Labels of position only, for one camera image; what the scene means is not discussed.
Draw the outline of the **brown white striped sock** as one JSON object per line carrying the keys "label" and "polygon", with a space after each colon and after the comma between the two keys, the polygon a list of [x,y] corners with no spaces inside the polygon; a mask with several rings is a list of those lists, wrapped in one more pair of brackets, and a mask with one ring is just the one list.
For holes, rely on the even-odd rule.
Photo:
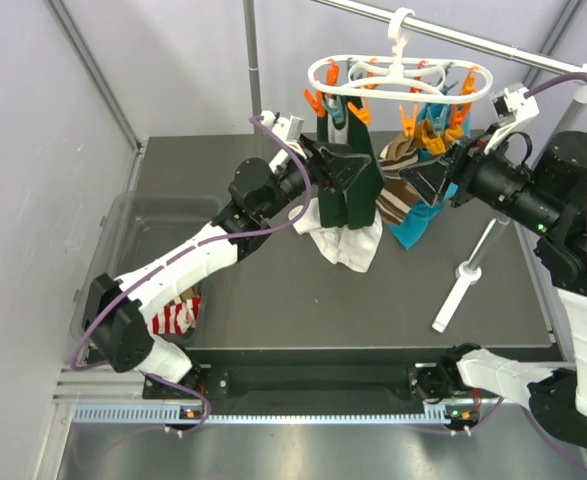
{"label": "brown white striped sock", "polygon": [[378,156],[385,185],[376,199],[381,218],[388,224],[400,225],[413,206],[420,200],[415,189],[401,177],[400,171],[418,162],[419,149],[413,138],[398,134]]}

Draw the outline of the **orange sock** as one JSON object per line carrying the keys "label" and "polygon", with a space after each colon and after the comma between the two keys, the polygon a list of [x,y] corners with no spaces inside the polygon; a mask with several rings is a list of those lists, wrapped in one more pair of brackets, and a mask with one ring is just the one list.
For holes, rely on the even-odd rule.
{"label": "orange sock", "polygon": [[443,138],[436,135],[431,122],[428,119],[422,120],[414,131],[414,144],[417,148],[427,150],[431,155],[442,155],[446,152]]}
{"label": "orange sock", "polygon": [[443,134],[443,141],[446,148],[449,148],[456,140],[465,135],[464,122],[451,119],[449,126]]}

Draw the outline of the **white clip hanger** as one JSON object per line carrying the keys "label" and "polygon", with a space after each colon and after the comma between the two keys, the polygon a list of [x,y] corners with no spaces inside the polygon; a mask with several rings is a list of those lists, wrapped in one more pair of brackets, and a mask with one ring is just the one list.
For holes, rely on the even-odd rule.
{"label": "white clip hanger", "polygon": [[405,49],[415,12],[401,7],[388,18],[391,54],[339,54],[321,58],[307,70],[309,85],[329,96],[389,100],[402,105],[431,104],[466,108],[486,97],[493,75],[486,67],[462,59],[409,58]]}

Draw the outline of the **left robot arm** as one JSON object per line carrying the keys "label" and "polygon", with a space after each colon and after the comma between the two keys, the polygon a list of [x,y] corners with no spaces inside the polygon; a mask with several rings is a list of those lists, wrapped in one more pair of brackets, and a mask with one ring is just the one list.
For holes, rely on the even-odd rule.
{"label": "left robot arm", "polygon": [[314,188],[343,193],[371,164],[347,145],[301,141],[270,167],[260,158],[241,162],[228,187],[230,202],[191,239],[135,271],[90,284],[84,319],[90,341],[117,373],[137,370],[162,378],[178,396],[199,387],[200,374],[177,345],[153,332],[179,293],[234,265],[261,247],[274,228],[268,220]]}

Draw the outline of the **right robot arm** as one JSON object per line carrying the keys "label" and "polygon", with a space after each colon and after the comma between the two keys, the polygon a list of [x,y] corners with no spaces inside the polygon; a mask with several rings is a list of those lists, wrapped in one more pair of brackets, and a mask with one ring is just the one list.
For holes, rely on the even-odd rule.
{"label": "right robot arm", "polygon": [[508,158],[509,142],[463,137],[445,154],[404,167],[421,199],[453,207],[477,199],[538,237],[534,253],[567,313],[574,368],[530,367],[478,345],[450,348],[438,361],[442,388],[479,388],[519,404],[557,440],[587,449],[587,133],[556,134],[536,166]]}

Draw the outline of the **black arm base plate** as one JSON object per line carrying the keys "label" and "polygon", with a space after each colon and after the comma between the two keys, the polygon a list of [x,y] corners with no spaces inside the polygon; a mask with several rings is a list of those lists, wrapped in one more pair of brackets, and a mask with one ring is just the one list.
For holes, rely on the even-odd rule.
{"label": "black arm base plate", "polygon": [[147,377],[147,398],[180,398],[186,389],[212,401],[250,393],[316,392],[388,393],[408,399],[458,396],[468,389],[453,373],[437,367],[403,364],[360,365],[196,365],[178,380]]}

